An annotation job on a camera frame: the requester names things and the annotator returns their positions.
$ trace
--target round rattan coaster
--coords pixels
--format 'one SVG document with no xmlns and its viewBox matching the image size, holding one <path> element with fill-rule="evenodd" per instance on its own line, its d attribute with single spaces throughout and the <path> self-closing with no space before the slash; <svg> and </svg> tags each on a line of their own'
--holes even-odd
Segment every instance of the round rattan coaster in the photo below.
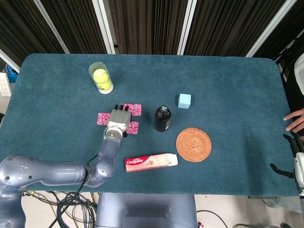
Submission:
<svg viewBox="0 0 304 228">
<path fill-rule="evenodd" d="M 209 136 L 196 127 L 186 128 L 176 139 L 180 156 L 190 162 L 205 160 L 211 153 L 211 147 Z"/>
</svg>

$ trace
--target pink patterned cloth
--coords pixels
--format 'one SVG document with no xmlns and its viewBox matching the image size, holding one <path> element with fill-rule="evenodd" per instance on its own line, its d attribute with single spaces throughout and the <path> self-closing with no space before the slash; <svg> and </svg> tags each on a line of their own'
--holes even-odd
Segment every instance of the pink patterned cloth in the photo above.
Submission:
<svg viewBox="0 0 304 228">
<path fill-rule="evenodd" d="M 98 113 L 97 125 L 107 125 L 110 119 L 111 113 Z M 127 129 L 128 134 L 138 133 L 139 122 L 131 121 Z"/>
<path fill-rule="evenodd" d="M 98 113 L 97 125 L 107 125 L 111 113 Z"/>
<path fill-rule="evenodd" d="M 123 108 L 129 106 L 129 112 L 132 113 L 133 116 L 142 115 L 142 105 L 141 104 L 122 104 Z"/>
<path fill-rule="evenodd" d="M 131 121 L 127 129 L 128 134 L 137 134 L 138 133 L 139 122 Z"/>
</svg>

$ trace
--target table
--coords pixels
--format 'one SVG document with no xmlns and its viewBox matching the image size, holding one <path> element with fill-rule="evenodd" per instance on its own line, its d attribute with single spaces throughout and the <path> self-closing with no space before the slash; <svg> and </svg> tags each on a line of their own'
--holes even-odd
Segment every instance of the table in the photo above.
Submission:
<svg viewBox="0 0 304 228">
<path fill-rule="evenodd" d="M 108 95 L 98 92 L 88 72 L 97 61 L 106 64 L 114 84 Z M 189 109 L 177 107 L 180 93 L 191 94 Z M 139 133 L 123 138 L 114 176 L 83 191 L 297 195 L 294 181 L 269 166 L 294 167 L 282 137 L 289 110 L 280 75 L 273 61 L 262 58 L 32 54 L 22 64 L 0 128 L 0 159 L 24 153 L 86 163 L 103 139 L 98 112 L 120 103 L 143 105 L 142 116 L 133 118 Z M 164 133 L 153 128 L 162 104 L 172 112 Z M 205 161 L 191 163 L 178 155 L 177 166 L 126 173 L 126 158 L 178 154 L 175 140 L 187 127 L 210 136 L 212 151 Z M 76 191 L 78 186 L 35 183 L 27 189 Z"/>
</svg>

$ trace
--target colgate toothpaste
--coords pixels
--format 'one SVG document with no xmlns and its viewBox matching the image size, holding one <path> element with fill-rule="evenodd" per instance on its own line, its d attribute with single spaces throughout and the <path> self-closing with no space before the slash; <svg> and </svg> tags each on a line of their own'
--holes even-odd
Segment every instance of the colgate toothpaste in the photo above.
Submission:
<svg viewBox="0 0 304 228">
<path fill-rule="evenodd" d="M 163 153 L 139 158 L 129 158 L 125 160 L 125 168 L 127 172 L 156 169 L 177 164 L 177 156 L 176 154 L 172 153 Z"/>
</svg>

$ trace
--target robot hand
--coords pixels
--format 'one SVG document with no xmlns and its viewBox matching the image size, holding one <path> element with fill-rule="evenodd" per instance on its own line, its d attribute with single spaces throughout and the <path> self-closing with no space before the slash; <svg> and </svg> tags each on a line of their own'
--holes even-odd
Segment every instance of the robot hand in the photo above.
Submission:
<svg viewBox="0 0 304 228">
<path fill-rule="evenodd" d="M 290 132 L 293 136 L 283 134 L 284 138 L 290 143 L 290 148 L 294 157 L 294 172 L 282 171 L 274 164 L 270 164 L 271 168 L 278 174 L 295 179 L 299 192 L 304 190 L 304 146 L 300 136 L 297 133 Z"/>
<path fill-rule="evenodd" d="M 118 109 L 118 105 L 116 105 L 111 112 L 106 131 L 116 130 L 120 133 L 121 136 L 126 137 L 126 130 L 129 127 L 132 117 L 132 114 L 128 112 L 128 110 L 128 106 L 126 106 L 124 109 L 124 106 L 121 105 Z"/>
</svg>

